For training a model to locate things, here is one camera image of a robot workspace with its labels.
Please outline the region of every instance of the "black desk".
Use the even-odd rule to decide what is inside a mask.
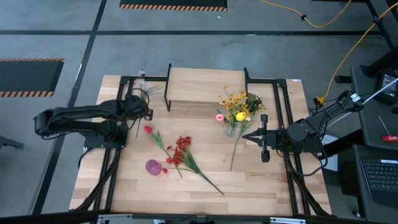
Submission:
[[[353,80],[355,92],[359,95],[366,94],[366,96],[362,96],[364,100],[368,99],[372,93],[375,92],[376,79],[368,78],[363,75],[360,67],[351,67],[351,78]],[[386,136],[387,133],[379,120],[379,116],[384,121],[390,134],[398,135],[398,114],[392,114],[391,109],[393,109],[393,106],[385,105],[384,103],[371,99],[365,104],[364,108],[358,112],[359,120],[361,121],[361,129],[327,144],[325,146],[327,156],[330,157],[344,151],[344,149],[352,146],[351,143],[398,151],[398,143],[384,142],[381,140],[381,137]]]
[[[380,205],[378,203],[374,203],[371,200],[360,163],[362,159],[386,158],[391,160],[398,160],[398,152],[354,145],[351,150],[346,151],[341,156],[339,156],[339,170],[354,170],[354,173],[352,173],[351,175],[347,175],[344,172],[347,176],[346,178],[348,179],[348,182],[343,184],[341,188],[344,194],[357,197],[360,212],[367,221],[397,223],[398,208]],[[356,188],[357,192],[355,190],[346,190],[346,188]]]

